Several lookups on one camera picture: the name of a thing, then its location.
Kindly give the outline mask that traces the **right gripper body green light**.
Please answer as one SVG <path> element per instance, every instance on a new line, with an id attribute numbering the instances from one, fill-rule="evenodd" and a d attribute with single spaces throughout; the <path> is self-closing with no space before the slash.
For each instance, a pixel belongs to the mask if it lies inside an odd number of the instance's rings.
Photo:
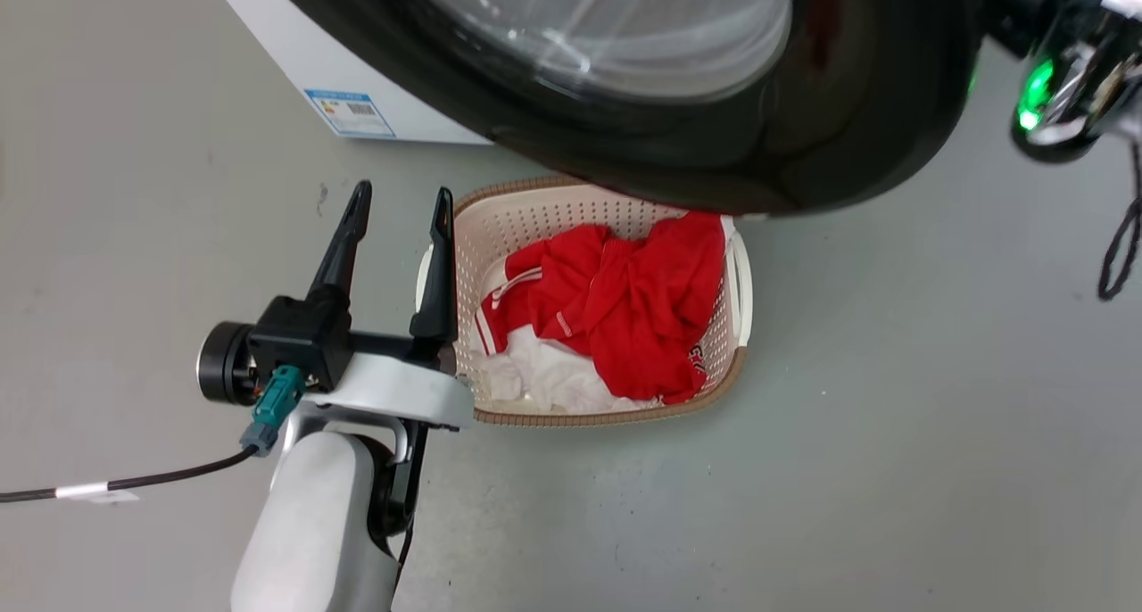
<path id="1" fill-rule="evenodd" d="M 1139 145 L 1141 0 L 1046 0 L 1013 112 L 1016 147 L 1069 163 L 1103 137 Z"/>

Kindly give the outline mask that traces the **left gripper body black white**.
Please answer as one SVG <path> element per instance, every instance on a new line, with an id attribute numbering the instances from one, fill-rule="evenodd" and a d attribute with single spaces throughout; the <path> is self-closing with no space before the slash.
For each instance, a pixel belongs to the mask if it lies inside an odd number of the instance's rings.
<path id="1" fill-rule="evenodd" d="M 442 368 L 447 343 L 351 324 L 346 295 L 278 296 L 257 322 L 223 322 L 206 336 L 199 388 L 209 401 L 254 406 L 281 379 L 296 414 L 309 404 L 449 430 L 472 425 L 472 390 Z"/>

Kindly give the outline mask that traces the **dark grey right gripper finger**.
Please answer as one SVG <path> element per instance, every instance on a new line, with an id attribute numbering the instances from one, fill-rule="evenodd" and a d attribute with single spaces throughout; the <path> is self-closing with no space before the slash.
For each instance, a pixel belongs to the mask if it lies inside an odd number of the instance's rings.
<path id="1" fill-rule="evenodd" d="M 1051 26 L 1059 0 L 974 0 L 975 21 L 1014 58 L 1027 58 Z"/>

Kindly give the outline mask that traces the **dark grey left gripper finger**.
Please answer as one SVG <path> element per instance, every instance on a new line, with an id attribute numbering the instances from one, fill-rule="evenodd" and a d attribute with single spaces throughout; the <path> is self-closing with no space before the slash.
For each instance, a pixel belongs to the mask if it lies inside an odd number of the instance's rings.
<path id="1" fill-rule="evenodd" d="M 307 303 L 321 314 L 348 312 L 357 247 L 368 231 L 372 193 L 371 182 L 359 182 L 319 263 Z"/>
<path id="2" fill-rule="evenodd" d="M 455 200 L 451 190 L 439 190 L 429 230 L 431 249 L 418 273 L 418 303 L 410 335 L 421 340 L 453 343 L 458 336 Z"/>

